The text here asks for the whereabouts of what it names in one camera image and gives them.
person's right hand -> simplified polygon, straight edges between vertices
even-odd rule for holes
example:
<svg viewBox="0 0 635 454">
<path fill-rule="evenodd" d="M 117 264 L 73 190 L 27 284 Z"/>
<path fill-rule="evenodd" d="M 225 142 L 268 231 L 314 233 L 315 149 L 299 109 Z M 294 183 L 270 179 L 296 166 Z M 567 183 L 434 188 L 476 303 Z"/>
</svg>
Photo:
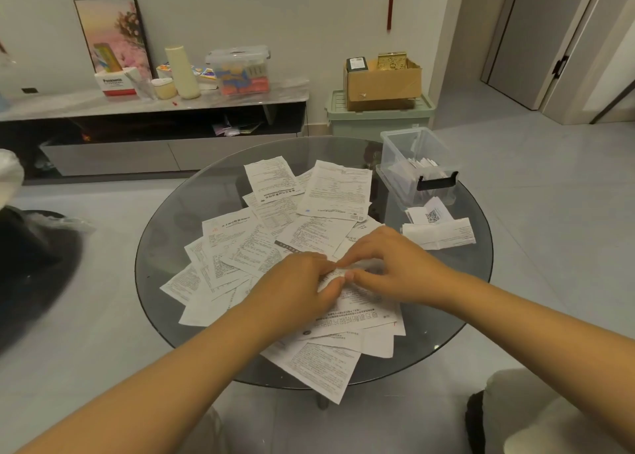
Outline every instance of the person's right hand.
<svg viewBox="0 0 635 454">
<path fill-rule="evenodd" d="M 368 258 L 383 259 L 384 274 L 376 275 L 355 268 L 346 272 L 346 280 L 401 302 L 443 308 L 451 292 L 456 290 L 461 276 L 461 273 L 386 226 L 361 237 L 337 262 L 337 266 L 344 268 Z"/>
</svg>

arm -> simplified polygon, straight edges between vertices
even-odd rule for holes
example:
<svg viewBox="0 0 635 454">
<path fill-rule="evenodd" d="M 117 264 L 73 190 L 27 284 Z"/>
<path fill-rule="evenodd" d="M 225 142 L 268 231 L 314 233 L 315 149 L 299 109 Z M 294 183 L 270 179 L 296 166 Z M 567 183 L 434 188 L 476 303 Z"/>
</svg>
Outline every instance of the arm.
<svg viewBox="0 0 635 454">
<path fill-rule="evenodd" d="M 388 227 L 361 238 L 338 266 L 365 258 L 383 258 L 384 275 L 350 270 L 347 280 L 463 319 L 635 452 L 635 340 L 456 272 Z"/>
<path fill-rule="evenodd" d="M 290 255 L 242 304 L 24 446 L 20 454 L 171 453 L 252 357 L 326 312 L 344 279 L 324 255 Z"/>
</svg>

plastic storage box with lid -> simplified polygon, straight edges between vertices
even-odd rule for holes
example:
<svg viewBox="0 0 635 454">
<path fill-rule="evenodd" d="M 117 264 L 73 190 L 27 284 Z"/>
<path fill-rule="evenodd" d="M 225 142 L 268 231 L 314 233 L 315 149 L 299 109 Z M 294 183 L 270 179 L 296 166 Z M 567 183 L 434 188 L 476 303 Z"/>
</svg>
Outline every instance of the plastic storage box with lid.
<svg viewBox="0 0 635 454">
<path fill-rule="evenodd" d="M 248 95 L 269 91 L 270 57 L 266 46 L 214 49 L 205 57 L 205 63 L 214 71 L 223 95 Z"/>
<path fill-rule="evenodd" d="M 449 148 L 427 128 L 383 131 L 384 149 L 377 173 L 402 209 L 423 206 L 437 196 L 455 201 L 461 165 Z"/>
<path fill-rule="evenodd" d="M 428 125 L 435 107 L 425 94 L 415 100 L 409 110 L 376 110 L 354 112 L 346 109 L 344 90 L 332 92 L 326 102 L 326 117 L 336 137 L 354 137 L 381 142 L 381 132 L 398 128 Z"/>
</svg>

qr code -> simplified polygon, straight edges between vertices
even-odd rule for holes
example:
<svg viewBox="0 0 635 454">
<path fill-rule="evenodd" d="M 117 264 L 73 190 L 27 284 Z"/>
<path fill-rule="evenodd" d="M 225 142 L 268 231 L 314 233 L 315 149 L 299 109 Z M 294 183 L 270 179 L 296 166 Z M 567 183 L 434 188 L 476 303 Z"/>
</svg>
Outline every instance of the qr code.
<svg viewBox="0 0 635 454">
<path fill-rule="evenodd" d="M 434 224 L 441 219 L 439 217 L 439 213 L 436 210 L 432 210 L 430 213 L 426 213 L 425 217 L 428 219 L 429 224 Z"/>
</svg>

person's left hand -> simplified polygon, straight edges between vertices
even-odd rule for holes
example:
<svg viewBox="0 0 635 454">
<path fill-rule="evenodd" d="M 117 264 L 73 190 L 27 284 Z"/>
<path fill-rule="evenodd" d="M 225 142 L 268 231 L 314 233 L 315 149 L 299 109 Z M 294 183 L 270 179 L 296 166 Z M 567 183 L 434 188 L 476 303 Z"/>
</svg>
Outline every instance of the person's left hand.
<svg viewBox="0 0 635 454">
<path fill-rule="evenodd" d="M 327 312 L 344 287 L 338 277 L 318 292 L 319 277 L 335 269 L 321 253 L 289 255 L 252 287 L 240 304 L 263 322 L 266 334 L 275 341 L 296 332 Z"/>
</svg>

